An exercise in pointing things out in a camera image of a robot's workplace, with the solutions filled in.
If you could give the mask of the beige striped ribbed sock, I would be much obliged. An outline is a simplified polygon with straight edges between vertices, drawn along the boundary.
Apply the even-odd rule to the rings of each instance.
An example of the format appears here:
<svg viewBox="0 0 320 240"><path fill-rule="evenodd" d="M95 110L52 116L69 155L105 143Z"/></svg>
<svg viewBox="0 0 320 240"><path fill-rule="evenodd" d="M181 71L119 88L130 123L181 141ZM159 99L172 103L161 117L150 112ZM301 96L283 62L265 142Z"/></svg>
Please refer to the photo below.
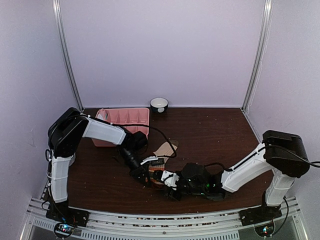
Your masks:
<svg viewBox="0 0 320 240"><path fill-rule="evenodd" d="M170 140L173 148L177 150L179 147L179 142L177 140ZM156 151L153 152L156 157L159 156L172 156L174 154L174 151L170 147L168 142L163 143ZM164 158L164 163L156 166L149 166L148 171L149 171L149 176L150 176L150 182L151 182L151 187L154 189L162 189L164 184L155 180L153 178L153 174L157 170L163 171L165 169L166 162L169 160L168 157Z"/></svg>

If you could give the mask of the pink sock with teal patches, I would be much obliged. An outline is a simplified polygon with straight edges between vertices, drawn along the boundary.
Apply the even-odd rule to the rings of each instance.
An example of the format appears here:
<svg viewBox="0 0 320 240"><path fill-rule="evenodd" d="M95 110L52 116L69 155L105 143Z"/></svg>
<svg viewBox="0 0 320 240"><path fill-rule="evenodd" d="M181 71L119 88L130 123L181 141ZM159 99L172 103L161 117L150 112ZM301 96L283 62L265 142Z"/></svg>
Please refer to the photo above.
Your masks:
<svg viewBox="0 0 320 240"><path fill-rule="evenodd" d="M109 110L106 109L106 108L101 108L97 111L96 113L96 118L99 119L99 120L103 120L105 122L108 122L109 119L108 119L108 116L109 116Z"/></svg>

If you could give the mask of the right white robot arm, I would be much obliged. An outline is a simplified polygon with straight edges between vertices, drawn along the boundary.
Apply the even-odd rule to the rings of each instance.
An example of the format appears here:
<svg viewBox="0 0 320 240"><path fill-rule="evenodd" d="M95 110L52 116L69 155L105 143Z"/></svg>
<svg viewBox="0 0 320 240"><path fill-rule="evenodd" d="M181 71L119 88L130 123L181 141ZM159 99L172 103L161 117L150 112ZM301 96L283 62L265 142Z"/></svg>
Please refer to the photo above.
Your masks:
<svg viewBox="0 0 320 240"><path fill-rule="evenodd" d="M271 184L256 210L258 219L266 221L279 209L294 181L309 171L310 162L299 135L267 130L262 142L234 166L218 174L210 174L208 167L187 163L181 171L163 171L160 181L168 188L168 196L178 201L182 195L223 201L227 193L235 193L256 177L272 171Z"/></svg>

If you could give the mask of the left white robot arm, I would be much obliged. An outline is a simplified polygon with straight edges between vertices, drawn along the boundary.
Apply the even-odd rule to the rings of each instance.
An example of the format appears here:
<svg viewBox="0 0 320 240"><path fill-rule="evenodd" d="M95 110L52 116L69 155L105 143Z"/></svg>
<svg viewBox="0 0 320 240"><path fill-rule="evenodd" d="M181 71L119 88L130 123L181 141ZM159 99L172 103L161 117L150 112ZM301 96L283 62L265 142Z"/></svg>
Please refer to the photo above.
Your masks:
<svg viewBox="0 0 320 240"><path fill-rule="evenodd" d="M47 177L50 209L61 222L72 218L68 203L69 166L76 158L76 151L83 138L110 142L118 147L129 174L142 184L150 177L146 166L136 154L147 143L142 132L131 133L120 125L113 125L101 119L80 113L76 108L66 110L48 130Z"/></svg>

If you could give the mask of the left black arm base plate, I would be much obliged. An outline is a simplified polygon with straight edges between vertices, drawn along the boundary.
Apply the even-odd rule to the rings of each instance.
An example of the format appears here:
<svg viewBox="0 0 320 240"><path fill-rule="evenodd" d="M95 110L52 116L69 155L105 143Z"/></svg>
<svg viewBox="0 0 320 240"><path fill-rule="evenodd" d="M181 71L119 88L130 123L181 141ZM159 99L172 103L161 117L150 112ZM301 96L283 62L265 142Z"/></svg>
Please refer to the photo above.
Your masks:
<svg viewBox="0 0 320 240"><path fill-rule="evenodd" d="M50 205L45 217L76 227L86 227L90 213L86 210Z"/></svg>

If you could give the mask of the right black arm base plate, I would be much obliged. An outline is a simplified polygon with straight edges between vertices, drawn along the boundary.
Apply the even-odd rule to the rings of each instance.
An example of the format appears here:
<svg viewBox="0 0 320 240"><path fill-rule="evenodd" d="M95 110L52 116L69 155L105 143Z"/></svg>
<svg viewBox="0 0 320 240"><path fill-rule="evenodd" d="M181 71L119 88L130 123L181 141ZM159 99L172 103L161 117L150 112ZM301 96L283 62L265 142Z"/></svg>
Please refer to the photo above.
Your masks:
<svg viewBox="0 0 320 240"><path fill-rule="evenodd" d="M239 218L242 226L256 225L282 216L280 206L258 206L241 210Z"/></svg>

